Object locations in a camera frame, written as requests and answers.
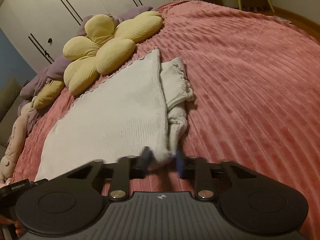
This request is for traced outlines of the white knitted garment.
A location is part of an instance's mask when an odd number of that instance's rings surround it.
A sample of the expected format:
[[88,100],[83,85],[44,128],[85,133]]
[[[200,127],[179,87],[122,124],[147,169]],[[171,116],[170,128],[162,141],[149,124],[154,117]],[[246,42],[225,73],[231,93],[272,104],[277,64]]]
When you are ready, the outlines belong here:
[[150,168],[170,161],[193,100],[181,58],[161,62],[158,48],[82,94],[48,133],[36,179],[53,179],[93,160],[115,163],[148,147]]

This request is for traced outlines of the pink plush toy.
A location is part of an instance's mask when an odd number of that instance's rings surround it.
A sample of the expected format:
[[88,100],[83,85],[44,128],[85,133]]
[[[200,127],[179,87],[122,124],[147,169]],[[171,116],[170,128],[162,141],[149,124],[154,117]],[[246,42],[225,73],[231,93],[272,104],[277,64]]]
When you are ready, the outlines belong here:
[[24,148],[28,120],[32,110],[33,103],[27,103],[22,107],[20,116],[14,122],[7,150],[1,159],[2,184],[6,184],[7,180],[11,179],[13,176],[17,161]]

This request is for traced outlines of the grey-green headboard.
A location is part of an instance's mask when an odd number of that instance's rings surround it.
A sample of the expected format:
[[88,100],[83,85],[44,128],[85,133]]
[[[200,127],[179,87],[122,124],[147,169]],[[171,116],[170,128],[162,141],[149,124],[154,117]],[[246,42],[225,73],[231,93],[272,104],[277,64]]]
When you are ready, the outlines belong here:
[[18,107],[23,101],[20,97],[22,86],[11,79],[4,88],[1,88],[1,158],[7,150],[12,126],[18,117]]

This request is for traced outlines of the pink ribbed bedspread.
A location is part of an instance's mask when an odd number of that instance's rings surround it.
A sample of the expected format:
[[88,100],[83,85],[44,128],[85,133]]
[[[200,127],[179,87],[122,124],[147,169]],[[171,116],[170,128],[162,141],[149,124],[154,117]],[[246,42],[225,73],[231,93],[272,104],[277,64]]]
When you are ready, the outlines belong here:
[[319,239],[319,42],[270,16],[200,1],[159,7],[162,29],[132,59],[180,57],[194,90],[188,156],[233,160],[300,191]]

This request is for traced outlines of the small yellow pillow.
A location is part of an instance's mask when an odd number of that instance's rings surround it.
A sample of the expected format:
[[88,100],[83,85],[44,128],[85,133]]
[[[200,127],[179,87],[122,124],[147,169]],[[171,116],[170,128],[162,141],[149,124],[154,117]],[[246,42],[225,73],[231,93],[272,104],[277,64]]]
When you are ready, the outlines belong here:
[[36,96],[33,102],[33,108],[38,110],[51,105],[59,97],[64,87],[65,83],[63,81],[49,81]]

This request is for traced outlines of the purple blanket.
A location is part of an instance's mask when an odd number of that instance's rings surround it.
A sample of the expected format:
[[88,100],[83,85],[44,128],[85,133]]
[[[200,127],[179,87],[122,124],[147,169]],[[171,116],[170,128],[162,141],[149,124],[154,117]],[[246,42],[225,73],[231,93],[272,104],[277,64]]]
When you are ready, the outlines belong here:
[[[116,27],[118,24],[125,20],[130,20],[138,16],[139,14],[151,11],[153,7],[148,5],[139,6],[133,8],[126,13],[123,13],[118,16],[112,16],[108,14],[108,16],[113,20],[114,26]],[[71,63],[71,60],[65,58],[63,55],[60,55],[54,63],[50,64],[48,67],[44,68],[39,72],[30,82],[28,82],[25,86],[23,86],[20,91],[20,97],[24,100],[29,100],[34,96],[37,96],[41,89],[51,80],[63,80],[63,75],[67,66]]]

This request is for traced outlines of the yellow flower-shaped cushion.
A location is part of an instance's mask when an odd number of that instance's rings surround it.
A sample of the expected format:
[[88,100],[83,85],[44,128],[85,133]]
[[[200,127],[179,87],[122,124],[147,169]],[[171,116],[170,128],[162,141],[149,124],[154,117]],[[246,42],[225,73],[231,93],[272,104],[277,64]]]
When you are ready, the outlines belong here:
[[85,24],[86,36],[71,38],[63,55],[72,62],[63,80],[73,96],[82,94],[100,75],[110,75],[135,52],[136,45],[151,38],[163,25],[159,12],[146,11],[118,25],[110,16],[95,15]]

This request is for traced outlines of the book on floor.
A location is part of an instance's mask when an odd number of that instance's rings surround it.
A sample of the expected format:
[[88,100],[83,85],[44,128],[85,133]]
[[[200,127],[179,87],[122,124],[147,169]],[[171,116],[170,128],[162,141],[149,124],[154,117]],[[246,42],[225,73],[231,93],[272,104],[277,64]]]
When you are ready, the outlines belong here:
[[273,16],[274,19],[278,20],[278,21],[281,21],[281,22],[284,22],[284,23],[287,23],[287,24],[292,24],[291,21],[285,19],[285,18],[282,18],[282,17],[279,17],[279,16]]

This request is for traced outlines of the white wardrobe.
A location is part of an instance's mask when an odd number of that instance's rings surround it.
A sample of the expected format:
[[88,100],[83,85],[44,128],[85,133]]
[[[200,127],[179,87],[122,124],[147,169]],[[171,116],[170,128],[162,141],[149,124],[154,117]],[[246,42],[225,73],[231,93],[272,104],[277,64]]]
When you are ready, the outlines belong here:
[[61,55],[85,17],[117,16],[140,5],[157,8],[174,0],[3,0],[1,30],[31,66],[40,72]]

